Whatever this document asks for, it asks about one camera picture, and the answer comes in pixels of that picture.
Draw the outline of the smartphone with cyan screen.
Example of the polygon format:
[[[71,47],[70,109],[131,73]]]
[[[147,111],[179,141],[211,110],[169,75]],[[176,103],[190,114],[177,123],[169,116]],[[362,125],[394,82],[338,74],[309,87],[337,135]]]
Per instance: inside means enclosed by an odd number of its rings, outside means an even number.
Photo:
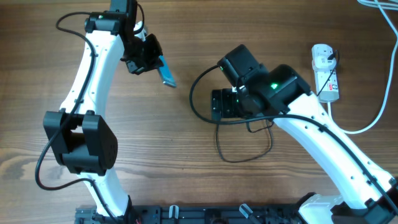
[[[167,65],[167,62],[166,62],[164,56],[161,55],[159,57],[159,59],[161,62],[161,66],[157,69],[157,71],[162,79],[162,83],[166,86],[176,88],[177,84],[176,84],[175,79],[169,69],[169,66]]]

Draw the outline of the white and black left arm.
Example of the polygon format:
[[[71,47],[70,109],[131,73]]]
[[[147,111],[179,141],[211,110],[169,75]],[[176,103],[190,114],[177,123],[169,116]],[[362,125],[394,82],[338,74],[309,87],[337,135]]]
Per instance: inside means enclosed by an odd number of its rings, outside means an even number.
[[[127,0],[86,14],[85,49],[75,81],[60,109],[46,112],[43,121],[49,140],[45,149],[86,184],[96,202],[92,219],[100,223],[140,220],[114,169],[118,140],[105,120],[118,63],[135,75],[157,70],[165,85],[176,87],[156,36],[136,19],[142,12],[137,1]]]

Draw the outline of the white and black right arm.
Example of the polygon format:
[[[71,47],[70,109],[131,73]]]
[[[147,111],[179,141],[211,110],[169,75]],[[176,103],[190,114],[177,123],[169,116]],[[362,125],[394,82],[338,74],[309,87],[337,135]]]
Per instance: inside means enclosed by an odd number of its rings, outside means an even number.
[[[307,223],[388,223],[397,215],[397,181],[327,115],[309,84],[290,66],[268,70],[244,45],[217,63],[235,92],[224,118],[268,119],[290,134],[328,174],[339,193],[310,194],[298,207]]]

